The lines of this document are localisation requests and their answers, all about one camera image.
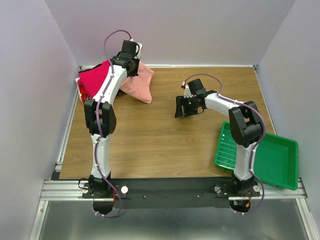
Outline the salmon pink t-shirt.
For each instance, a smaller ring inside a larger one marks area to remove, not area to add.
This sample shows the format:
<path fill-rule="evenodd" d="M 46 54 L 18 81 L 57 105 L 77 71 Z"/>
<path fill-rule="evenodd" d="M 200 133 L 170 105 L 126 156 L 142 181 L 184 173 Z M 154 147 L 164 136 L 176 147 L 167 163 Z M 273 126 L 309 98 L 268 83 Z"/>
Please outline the salmon pink t-shirt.
<path fill-rule="evenodd" d="M 120 90 L 143 103 L 150 104 L 152 102 L 150 84 L 154 71 L 140 62 L 137 73 L 137 76 L 128 76 L 121 84 Z"/>

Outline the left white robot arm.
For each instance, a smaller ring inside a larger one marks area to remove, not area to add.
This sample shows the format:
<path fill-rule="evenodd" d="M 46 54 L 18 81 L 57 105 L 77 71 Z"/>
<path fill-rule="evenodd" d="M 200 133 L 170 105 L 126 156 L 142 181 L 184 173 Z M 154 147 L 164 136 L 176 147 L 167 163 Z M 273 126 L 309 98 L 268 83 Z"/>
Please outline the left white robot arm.
<path fill-rule="evenodd" d="M 100 89 L 92 99 L 84 102 L 85 123 L 93 148 L 88 188 L 90 194 L 101 198 L 112 194 L 112 187 L 108 183 L 111 177 L 109 151 L 110 138 L 117 125 L 113 103 L 126 78 L 138 75 L 141 51 L 142 44 L 133 39 L 124 40 L 121 51 L 108 61 L 108 73 Z"/>

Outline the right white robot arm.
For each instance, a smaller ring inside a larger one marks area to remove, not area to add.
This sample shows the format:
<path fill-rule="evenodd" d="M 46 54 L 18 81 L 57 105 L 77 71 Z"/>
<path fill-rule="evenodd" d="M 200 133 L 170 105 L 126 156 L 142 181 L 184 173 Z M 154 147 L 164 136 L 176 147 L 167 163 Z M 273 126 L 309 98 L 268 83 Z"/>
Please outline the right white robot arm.
<path fill-rule="evenodd" d="M 253 101 L 242 102 L 206 90 L 199 78 L 183 81 L 183 95 L 177 96 L 175 118 L 198 115 L 198 109 L 214 110 L 229 118 L 230 132 L 236 143 L 235 168 L 228 190 L 241 196 L 257 179 L 254 173 L 256 149 L 266 135 L 266 124 Z"/>

